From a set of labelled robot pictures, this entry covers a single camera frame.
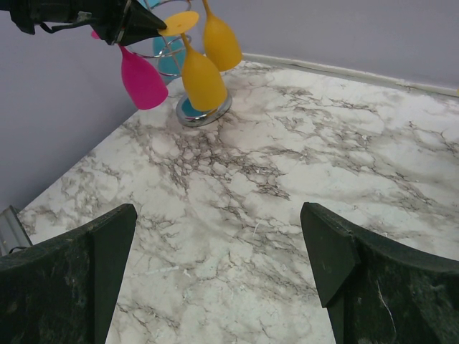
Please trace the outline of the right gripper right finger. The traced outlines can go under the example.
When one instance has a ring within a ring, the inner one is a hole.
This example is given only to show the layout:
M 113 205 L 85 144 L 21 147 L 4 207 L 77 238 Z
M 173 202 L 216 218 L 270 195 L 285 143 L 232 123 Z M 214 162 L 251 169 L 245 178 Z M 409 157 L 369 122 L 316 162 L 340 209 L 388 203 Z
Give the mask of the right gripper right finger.
M 458 261 L 304 203 L 301 226 L 336 343 L 457 343 Z

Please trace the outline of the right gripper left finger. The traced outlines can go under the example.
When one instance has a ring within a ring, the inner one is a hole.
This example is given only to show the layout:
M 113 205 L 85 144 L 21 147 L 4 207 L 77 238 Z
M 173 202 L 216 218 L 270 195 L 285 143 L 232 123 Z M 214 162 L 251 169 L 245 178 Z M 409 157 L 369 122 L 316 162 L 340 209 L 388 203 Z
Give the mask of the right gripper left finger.
M 2 343 L 104 343 L 135 233 L 122 204 L 1 258 Z

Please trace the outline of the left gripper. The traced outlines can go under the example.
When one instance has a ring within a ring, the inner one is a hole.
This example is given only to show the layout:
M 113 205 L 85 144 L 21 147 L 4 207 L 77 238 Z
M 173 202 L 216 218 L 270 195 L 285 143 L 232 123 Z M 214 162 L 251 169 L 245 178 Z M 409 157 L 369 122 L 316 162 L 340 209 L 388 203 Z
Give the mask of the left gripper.
M 2 1 L 20 31 L 49 34 L 90 26 L 109 45 L 128 46 L 160 36 L 166 23 L 138 1 Z

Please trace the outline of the pink wine glass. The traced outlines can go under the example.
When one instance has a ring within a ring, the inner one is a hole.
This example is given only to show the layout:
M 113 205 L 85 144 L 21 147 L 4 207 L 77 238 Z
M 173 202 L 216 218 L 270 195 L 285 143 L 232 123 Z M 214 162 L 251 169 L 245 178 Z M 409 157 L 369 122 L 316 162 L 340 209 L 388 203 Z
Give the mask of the pink wine glass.
M 125 47 L 118 47 L 122 54 L 121 78 L 133 104 L 139 110 L 162 104 L 169 91 L 156 68 Z

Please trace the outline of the yellow wine glass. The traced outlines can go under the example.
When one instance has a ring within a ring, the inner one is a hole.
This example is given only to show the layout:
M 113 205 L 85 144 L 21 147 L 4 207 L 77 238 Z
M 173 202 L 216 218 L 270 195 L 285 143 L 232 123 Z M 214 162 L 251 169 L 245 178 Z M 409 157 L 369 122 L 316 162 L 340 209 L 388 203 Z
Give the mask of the yellow wine glass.
M 206 12 L 204 50 L 220 72 L 236 67 L 242 61 L 242 50 L 231 27 L 212 13 L 208 1 L 202 1 Z
M 196 51 L 189 43 L 186 32 L 199 21 L 195 11 L 182 11 L 165 19 L 163 37 L 180 36 L 186 48 L 186 57 L 181 68 L 184 89 L 192 107 L 198 111 L 210 111 L 218 108 L 227 98 L 227 88 L 214 63 Z

